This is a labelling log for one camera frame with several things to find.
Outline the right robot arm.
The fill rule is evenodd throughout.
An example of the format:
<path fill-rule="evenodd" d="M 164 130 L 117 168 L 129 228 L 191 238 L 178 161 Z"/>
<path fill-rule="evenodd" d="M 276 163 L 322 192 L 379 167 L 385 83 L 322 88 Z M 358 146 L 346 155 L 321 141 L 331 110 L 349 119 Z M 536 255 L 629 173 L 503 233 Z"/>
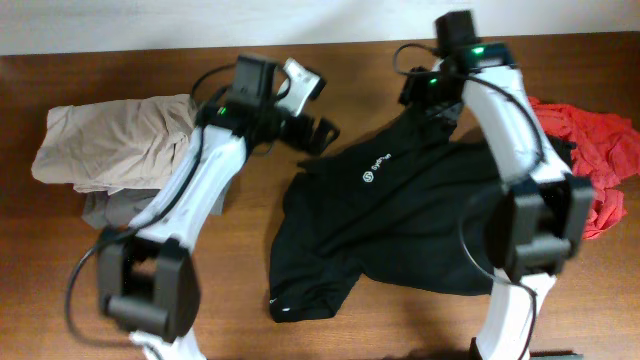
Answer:
<path fill-rule="evenodd" d="M 433 68 L 413 68 L 399 101 L 429 117 L 457 122 L 468 107 L 496 163 L 500 182 L 463 209 L 501 196 L 485 232 L 492 282 L 486 320 L 471 341 L 472 359 L 529 359 L 542 304 L 579 249 L 594 189 L 554 150 L 528 102 L 522 73 L 503 43 L 485 43 L 469 10 L 435 21 Z"/>

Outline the beige folded garment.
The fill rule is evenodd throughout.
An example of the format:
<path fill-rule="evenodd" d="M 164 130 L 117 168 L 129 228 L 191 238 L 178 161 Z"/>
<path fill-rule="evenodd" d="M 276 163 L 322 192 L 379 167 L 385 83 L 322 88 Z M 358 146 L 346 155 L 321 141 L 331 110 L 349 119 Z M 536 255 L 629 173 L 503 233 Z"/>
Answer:
<path fill-rule="evenodd" d="M 79 193 L 160 189 L 186 154 L 194 124 L 187 94 L 54 107 L 31 172 Z"/>

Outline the grey folded garment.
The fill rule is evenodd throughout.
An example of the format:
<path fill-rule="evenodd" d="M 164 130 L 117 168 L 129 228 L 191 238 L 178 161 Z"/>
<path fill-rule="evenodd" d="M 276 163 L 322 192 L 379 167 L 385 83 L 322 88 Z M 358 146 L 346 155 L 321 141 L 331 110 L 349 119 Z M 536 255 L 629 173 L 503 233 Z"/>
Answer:
<path fill-rule="evenodd" d="M 169 176 L 138 178 L 121 184 L 74 185 L 86 193 L 82 219 L 94 229 L 127 225 L 168 183 Z"/>

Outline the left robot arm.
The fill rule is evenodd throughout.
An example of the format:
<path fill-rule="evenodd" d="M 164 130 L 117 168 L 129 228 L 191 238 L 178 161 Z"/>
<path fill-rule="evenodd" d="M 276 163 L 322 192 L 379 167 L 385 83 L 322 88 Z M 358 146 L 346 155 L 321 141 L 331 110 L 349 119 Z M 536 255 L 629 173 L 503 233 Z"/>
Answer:
<path fill-rule="evenodd" d="M 187 156 L 126 229 L 97 247 L 101 313 L 149 359 L 201 359 L 193 328 L 201 290 L 192 253 L 215 203 L 257 145 L 281 140 L 311 155 L 339 137 L 329 120 L 284 107 L 211 102 L 197 114 Z"/>

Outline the black polo shirt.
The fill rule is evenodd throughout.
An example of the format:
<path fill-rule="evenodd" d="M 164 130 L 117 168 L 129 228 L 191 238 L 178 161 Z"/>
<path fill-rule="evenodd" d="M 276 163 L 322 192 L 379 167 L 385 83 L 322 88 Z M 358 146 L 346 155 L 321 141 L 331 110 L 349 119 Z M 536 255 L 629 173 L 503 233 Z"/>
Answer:
<path fill-rule="evenodd" d="M 304 161 L 283 198 L 269 268 L 278 323 L 336 315 L 361 276 L 461 296 L 488 294 L 485 224 L 498 182 L 485 143 L 452 140 L 450 124 L 418 106 L 341 153 Z"/>

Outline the red crumpled shirt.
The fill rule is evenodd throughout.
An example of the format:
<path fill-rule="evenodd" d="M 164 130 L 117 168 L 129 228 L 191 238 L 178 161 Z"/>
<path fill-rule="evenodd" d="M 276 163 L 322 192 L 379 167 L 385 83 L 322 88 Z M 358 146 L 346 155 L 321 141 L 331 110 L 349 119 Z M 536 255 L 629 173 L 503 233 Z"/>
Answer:
<path fill-rule="evenodd" d="M 616 187 L 639 173 L 639 132 L 616 114 L 594 113 L 568 104 L 529 99 L 545 133 L 575 145 L 571 169 L 588 177 L 595 191 L 583 238 L 591 240 L 626 215 L 624 194 Z"/>

